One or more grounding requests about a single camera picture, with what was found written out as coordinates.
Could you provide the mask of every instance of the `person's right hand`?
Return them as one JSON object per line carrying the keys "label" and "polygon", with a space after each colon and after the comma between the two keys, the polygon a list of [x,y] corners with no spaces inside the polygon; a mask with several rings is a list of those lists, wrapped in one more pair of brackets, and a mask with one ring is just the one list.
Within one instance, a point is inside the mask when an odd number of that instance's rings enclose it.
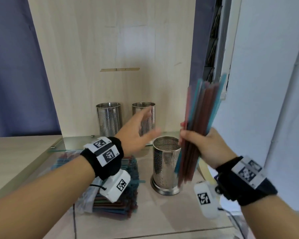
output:
{"label": "person's right hand", "polygon": [[180,125],[182,129],[179,145],[183,139],[195,144],[201,153],[201,158],[213,169],[237,157],[216,129],[211,128],[207,136],[202,136],[196,132],[184,130],[183,122]]}

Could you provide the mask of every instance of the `white wall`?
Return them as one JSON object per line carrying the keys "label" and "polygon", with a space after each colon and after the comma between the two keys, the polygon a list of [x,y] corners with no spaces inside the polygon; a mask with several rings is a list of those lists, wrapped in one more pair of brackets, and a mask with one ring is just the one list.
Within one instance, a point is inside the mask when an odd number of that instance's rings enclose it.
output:
{"label": "white wall", "polygon": [[227,96],[213,124],[237,154],[264,165],[298,51],[299,0],[242,0]]}
{"label": "white wall", "polygon": [[279,195],[299,210],[299,56],[266,162]]}

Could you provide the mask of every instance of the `metal cylinder container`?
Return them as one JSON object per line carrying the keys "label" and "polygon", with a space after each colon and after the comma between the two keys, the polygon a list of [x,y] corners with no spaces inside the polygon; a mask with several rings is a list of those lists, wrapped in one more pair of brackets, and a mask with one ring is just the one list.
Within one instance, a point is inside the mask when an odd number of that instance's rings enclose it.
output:
{"label": "metal cylinder container", "polygon": [[179,193],[178,178],[174,172],[180,146],[175,137],[162,136],[153,141],[153,176],[152,188],[162,195]]}
{"label": "metal cylinder container", "polygon": [[147,118],[146,121],[141,122],[141,129],[139,131],[140,136],[143,136],[145,133],[149,132],[150,130],[155,128],[155,103],[153,102],[137,102],[132,104],[132,112],[133,115],[136,112],[139,112],[140,110],[147,108],[151,106],[152,107],[152,115]]}
{"label": "metal cylinder container", "polygon": [[99,118],[100,135],[113,137],[122,127],[121,104],[106,102],[96,105]]}

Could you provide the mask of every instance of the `glass shelf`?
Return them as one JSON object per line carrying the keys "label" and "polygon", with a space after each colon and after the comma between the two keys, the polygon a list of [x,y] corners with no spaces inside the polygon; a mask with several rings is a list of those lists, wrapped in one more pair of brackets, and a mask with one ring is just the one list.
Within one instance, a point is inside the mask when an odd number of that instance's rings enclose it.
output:
{"label": "glass shelf", "polygon": [[[161,136],[170,136],[179,138],[179,131],[177,132],[162,132]],[[95,141],[99,135],[97,136],[83,136],[83,137],[66,137],[63,138],[59,143],[55,146],[51,147],[49,152],[65,152],[70,150],[80,150],[83,149],[83,145],[87,143],[92,143]],[[146,146],[152,146],[152,141],[149,142]]]}

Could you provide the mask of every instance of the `black wrist strap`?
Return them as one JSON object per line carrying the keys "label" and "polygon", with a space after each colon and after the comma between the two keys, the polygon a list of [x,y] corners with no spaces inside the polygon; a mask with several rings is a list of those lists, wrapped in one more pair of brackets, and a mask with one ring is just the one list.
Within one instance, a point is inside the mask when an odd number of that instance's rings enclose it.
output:
{"label": "black wrist strap", "polygon": [[88,148],[81,152],[81,155],[89,162],[94,170],[95,177],[100,177],[101,180],[108,178],[109,176],[115,175],[121,168],[121,160],[124,157],[124,151],[121,145],[121,141],[116,137],[108,137],[112,144],[116,146],[118,152],[120,153],[113,160],[108,162],[104,167],[102,167],[97,159],[97,155],[91,152]]}
{"label": "black wrist strap", "polygon": [[276,188],[267,178],[254,189],[231,170],[242,159],[243,157],[236,157],[216,168],[219,172],[215,176],[218,190],[228,200],[237,200],[240,206],[249,205],[268,195],[276,195]]}

